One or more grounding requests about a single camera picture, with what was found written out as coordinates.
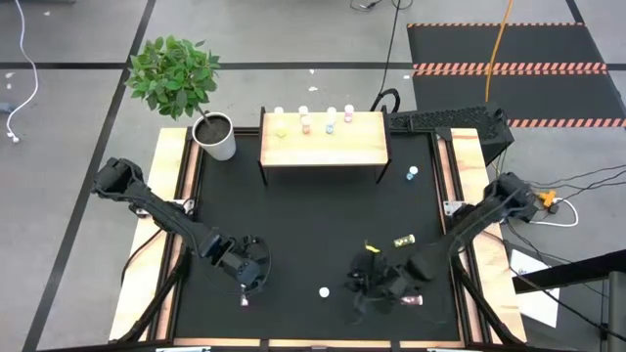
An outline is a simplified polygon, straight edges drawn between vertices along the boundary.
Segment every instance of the white pot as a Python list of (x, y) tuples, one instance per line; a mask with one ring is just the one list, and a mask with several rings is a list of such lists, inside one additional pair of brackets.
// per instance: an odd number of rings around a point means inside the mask
[(235, 146), (235, 133), (233, 132), (233, 121), (231, 121), (231, 119), (228, 118), (227, 115), (221, 112), (210, 112), (207, 117), (211, 118), (212, 116), (221, 116), (228, 120), (231, 128), (226, 138), (224, 138), (220, 142), (211, 145), (200, 142), (196, 137), (196, 129), (198, 128), (200, 123), (204, 121), (203, 117), (200, 117), (196, 121), (196, 123), (194, 123), (194, 127), (192, 128), (192, 136), (194, 137), (194, 141), (196, 141), (196, 143), (198, 143), (207, 153), (213, 156), (214, 159), (228, 160), (229, 158), (233, 157), (235, 151), (237, 150), (237, 147)]

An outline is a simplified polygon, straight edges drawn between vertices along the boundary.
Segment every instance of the table leg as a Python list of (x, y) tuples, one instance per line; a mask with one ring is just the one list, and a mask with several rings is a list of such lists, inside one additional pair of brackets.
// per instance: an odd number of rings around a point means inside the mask
[(263, 165), (261, 164), (260, 160), (257, 160), (256, 163), (258, 164), (258, 170), (261, 171), (261, 177), (263, 178), (263, 185), (267, 187), (267, 177), (265, 176), (265, 170), (263, 169)]
[(382, 180), (382, 176), (384, 176), (384, 173), (387, 171), (387, 167), (389, 167), (390, 163), (391, 159), (389, 159), (387, 163), (382, 167), (382, 171), (380, 172), (379, 178), (376, 180), (376, 184), (380, 183), (380, 180)]

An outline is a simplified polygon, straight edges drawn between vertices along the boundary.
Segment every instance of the wooden table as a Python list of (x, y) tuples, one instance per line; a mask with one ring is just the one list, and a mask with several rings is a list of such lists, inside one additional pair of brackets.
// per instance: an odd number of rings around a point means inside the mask
[(310, 132), (304, 134), (299, 113), (262, 112), (259, 168), (265, 185), (265, 167), (294, 166), (381, 166), (380, 182), (390, 163), (382, 112), (355, 111), (349, 123), (343, 112), (335, 117), (334, 132), (327, 133), (328, 114), (309, 112)]
[[(164, 199), (173, 199), (179, 170), (183, 159), (183, 150), (186, 144), (186, 128), (164, 128), (160, 131), (153, 165), (150, 171), (148, 185), (153, 192)], [(465, 196), (464, 201), (478, 203), (482, 200), (484, 187), (489, 183), (485, 169), (480, 143), (476, 131), (473, 129), (452, 129), (452, 146), (456, 156), (456, 168), (459, 170), (461, 189)], [(446, 144), (443, 140), (438, 142), (439, 153), (444, 174), (444, 184), (448, 193), (448, 199), (456, 199), (453, 187), (453, 174), (448, 162)], [(196, 160), (200, 148), (192, 144), (186, 157)], [(190, 162), (186, 169), (185, 179), (182, 184), (180, 198), (188, 198), (192, 194), (196, 163)], [(151, 218), (139, 219), (131, 252), (141, 245), (156, 230)], [(486, 231), (498, 237), (502, 236), (497, 224), (491, 225)], [(173, 248), (179, 248), (180, 236), (176, 237)], [(489, 302), (500, 319), (506, 324), (511, 332), (519, 339), (525, 341), (526, 336), (517, 307), (513, 281), (509, 272), (509, 264), (506, 250), (501, 242), (495, 241), (487, 235), (479, 235), (473, 242), (476, 256), (476, 264), (480, 277), (483, 295)], [(113, 319), (111, 339), (119, 338), (125, 334), (135, 321), (141, 316), (144, 309), (155, 294), (157, 278), (165, 249), (165, 235), (161, 234), (149, 244), (134, 260), (126, 271), (126, 279), (122, 285), (117, 303), (117, 309)], [(169, 268), (173, 266), (178, 252), (175, 250), (170, 259)], [(169, 314), (172, 309), (172, 292), (166, 298), (159, 313), (157, 339), (166, 338), (169, 322)], [(481, 341), (480, 323), (476, 307), (466, 293), (468, 303), (469, 326), (471, 337), (474, 342)], [(494, 342), (498, 337), (491, 331)], [(466, 336), (462, 341), (403, 341), (402, 348), (425, 348), (440, 347), (454, 348), (463, 347), (468, 342)], [(233, 338), (178, 338), (177, 345), (211, 345), (211, 346), (259, 346), (259, 339), (233, 339)], [(270, 347), (279, 346), (328, 346), (328, 347), (378, 347), (390, 348), (390, 341), (322, 341), (322, 340), (270, 340)]]

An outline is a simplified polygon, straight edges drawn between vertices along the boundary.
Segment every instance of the soil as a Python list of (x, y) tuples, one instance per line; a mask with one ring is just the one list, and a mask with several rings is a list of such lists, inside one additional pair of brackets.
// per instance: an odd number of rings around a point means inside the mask
[(211, 122), (210, 126), (206, 125), (203, 120), (196, 128), (196, 138), (204, 144), (216, 144), (221, 142), (231, 131), (231, 124), (222, 116), (211, 116), (208, 118)]

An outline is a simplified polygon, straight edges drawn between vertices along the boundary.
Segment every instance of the white ball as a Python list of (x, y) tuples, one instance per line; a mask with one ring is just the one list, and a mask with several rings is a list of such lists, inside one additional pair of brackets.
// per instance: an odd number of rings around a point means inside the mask
[(329, 296), (329, 294), (331, 294), (331, 291), (329, 290), (328, 287), (322, 287), (320, 288), (320, 296), (322, 298), (326, 298)]

